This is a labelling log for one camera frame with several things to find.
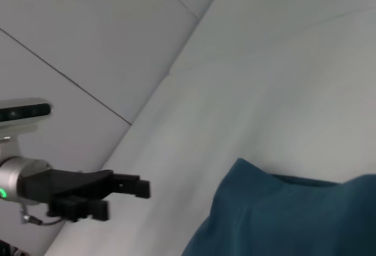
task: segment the green led light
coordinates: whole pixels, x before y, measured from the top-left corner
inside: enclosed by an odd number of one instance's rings
[[[1,195],[1,198],[6,198],[6,192],[2,188],[0,188],[0,195]]]

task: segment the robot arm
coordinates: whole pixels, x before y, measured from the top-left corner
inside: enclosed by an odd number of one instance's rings
[[[109,219],[108,202],[102,199],[109,194],[150,198],[150,184],[140,180],[139,176],[114,174],[112,170],[94,173],[61,171],[52,169],[47,161],[22,157],[17,135],[32,130],[33,123],[50,115],[50,104],[41,99],[0,104],[0,198],[21,205],[24,223],[77,222],[89,215],[95,220],[106,221]],[[38,203],[48,205],[47,216],[59,217],[60,220],[43,223],[30,216],[27,206]]]

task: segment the blue cloth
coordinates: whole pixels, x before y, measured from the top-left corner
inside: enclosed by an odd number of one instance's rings
[[[183,256],[376,255],[376,176],[273,176],[238,159]]]

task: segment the teal fabric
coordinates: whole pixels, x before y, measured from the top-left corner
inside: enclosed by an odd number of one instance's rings
[[[238,159],[183,256],[376,255],[376,176],[273,176]]]

